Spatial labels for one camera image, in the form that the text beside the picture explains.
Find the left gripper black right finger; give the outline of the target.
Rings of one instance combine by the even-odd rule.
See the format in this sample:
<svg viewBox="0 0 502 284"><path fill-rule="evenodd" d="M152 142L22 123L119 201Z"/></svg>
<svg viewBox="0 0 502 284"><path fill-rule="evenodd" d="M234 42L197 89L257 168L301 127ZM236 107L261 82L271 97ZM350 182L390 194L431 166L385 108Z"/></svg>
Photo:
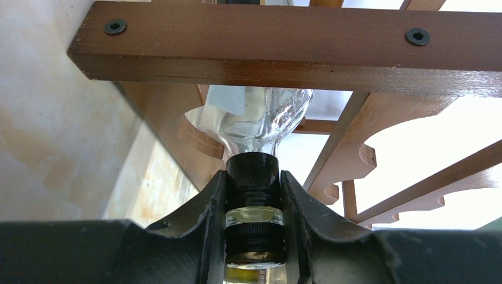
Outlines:
<svg viewBox="0 0 502 284"><path fill-rule="evenodd" d="M501 232L354 224L281 172L288 283L500 283Z"/></svg>

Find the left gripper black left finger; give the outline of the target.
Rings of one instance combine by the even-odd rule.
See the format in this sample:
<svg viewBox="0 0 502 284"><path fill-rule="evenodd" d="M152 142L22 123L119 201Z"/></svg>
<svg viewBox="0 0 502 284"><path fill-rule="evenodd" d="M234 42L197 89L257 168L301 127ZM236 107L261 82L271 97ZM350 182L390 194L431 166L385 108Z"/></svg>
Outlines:
<svg viewBox="0 0 502 284"><path fill-rule="evenodd" d="M130 220L3 222L2 283L222 283L218 171L194 198L142 228Z"/></svg>

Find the clear liquor bottle black cap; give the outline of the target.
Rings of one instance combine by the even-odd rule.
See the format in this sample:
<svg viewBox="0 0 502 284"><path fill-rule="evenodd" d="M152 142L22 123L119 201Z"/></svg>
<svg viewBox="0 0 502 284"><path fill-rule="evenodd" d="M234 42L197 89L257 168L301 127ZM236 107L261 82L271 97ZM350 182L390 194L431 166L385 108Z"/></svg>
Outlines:
<svg viewBox="0 0 502 284"><path fill-rule="evenodd" d="M285 263L276 151L312 98L311 89L211 85L205 104L187 113L198 130L223 145L228 267L258 270Z"/></svg>

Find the dark bottle brown label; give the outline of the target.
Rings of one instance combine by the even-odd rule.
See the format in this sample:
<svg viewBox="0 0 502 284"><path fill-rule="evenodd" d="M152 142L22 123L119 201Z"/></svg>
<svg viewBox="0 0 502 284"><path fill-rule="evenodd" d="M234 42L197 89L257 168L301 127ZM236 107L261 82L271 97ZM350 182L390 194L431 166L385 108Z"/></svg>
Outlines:
<svg viewBox="0 0 502 284"><path fill-rule="evenodd" d="M238 269L227 267L224 271L223 283L287 283L287 276L283 267L271 269Z"/></svg>

